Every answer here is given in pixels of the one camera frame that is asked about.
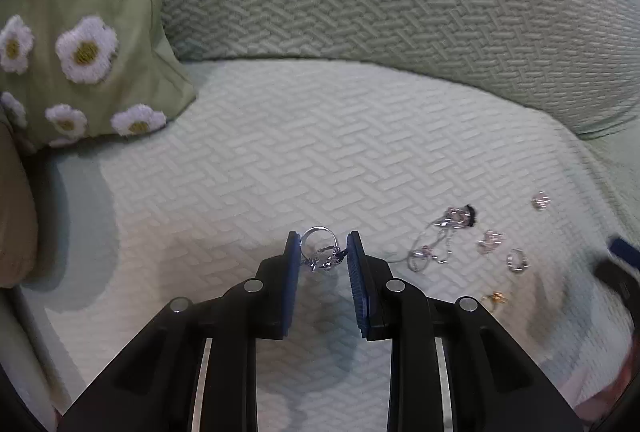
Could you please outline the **person's hand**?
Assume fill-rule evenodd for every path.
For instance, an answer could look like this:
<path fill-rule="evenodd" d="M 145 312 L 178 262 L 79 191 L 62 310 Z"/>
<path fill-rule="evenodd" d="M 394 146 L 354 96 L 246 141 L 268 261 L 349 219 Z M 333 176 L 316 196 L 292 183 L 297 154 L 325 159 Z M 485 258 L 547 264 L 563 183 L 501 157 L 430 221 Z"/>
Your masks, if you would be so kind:
<path fill-rule="evenodd" d="M 580 403 L 575 408 L 576 415 L 582 422 L 588 424 L 601 420 L 612 410 L 638 370 L 639 357 L 629 355 L 614 381 L 588 400 Z"/>

